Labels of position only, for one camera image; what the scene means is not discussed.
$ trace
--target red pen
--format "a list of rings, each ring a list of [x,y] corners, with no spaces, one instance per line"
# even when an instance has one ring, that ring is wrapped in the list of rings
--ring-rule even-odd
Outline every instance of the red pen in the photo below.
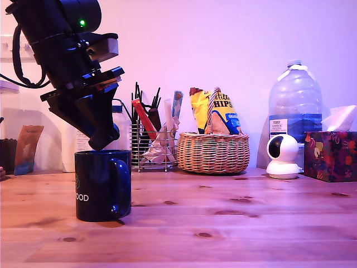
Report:
[[[133,106],[138,113],[141,122],[143,122],[144,128],[146,129],[150,139],[154,141],[156,139],[156,131],[154,126],[152,125],[150,119],[145,114],[144,108],[141,106],[140,100],[135,99],[132,101]]]

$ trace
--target dark blue mug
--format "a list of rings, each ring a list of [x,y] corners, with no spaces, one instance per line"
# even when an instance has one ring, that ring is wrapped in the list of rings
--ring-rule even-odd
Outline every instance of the dark blue mug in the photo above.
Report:
[[[76,217],[107,222],[131,212],[131,151],[75,153]]]

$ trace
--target crumpled paper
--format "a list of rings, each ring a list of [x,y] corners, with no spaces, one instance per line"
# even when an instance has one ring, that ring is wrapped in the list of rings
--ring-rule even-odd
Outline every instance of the crumpled paper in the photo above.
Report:
[[[343,106],[330,109],[331,115],[322,123],[328,126],[327,131],[348,131],[356,116],[357,106]]]
[[[149,150],[143,153],[144,159],[142,159],[140,163],[151,161],[155,164],[161,164],[165,161],[166,156],[168,161],[176,161],[172,152],[175,147],[172,147],[172,143],[175,145],[173,138],[179,128],[180,121],[177,119],[177,116],[174,116],[172,121],[173,125],[171,128],[167,128],[167,134],[165,133],[166,123],[161,127],[160,131],[157,133],[156,139],[151,143]]]

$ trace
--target wooden table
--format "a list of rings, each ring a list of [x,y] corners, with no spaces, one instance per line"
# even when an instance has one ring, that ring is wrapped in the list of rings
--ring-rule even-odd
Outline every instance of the wooden table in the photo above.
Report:
[[[132,174],[122,222],[75,218],[74,174],[1,182],[1,268],[357,267],[357,183]]]

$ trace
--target security camera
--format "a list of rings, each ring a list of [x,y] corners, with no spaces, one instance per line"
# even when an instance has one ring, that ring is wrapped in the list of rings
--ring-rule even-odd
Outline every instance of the security camera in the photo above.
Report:
[[[295,179],[299,167],[295,163],[299,147],[295,138],[287,134],[272,137],[267,144],[267,152],[272,161],[267,167],[270,177],[276,179]]]

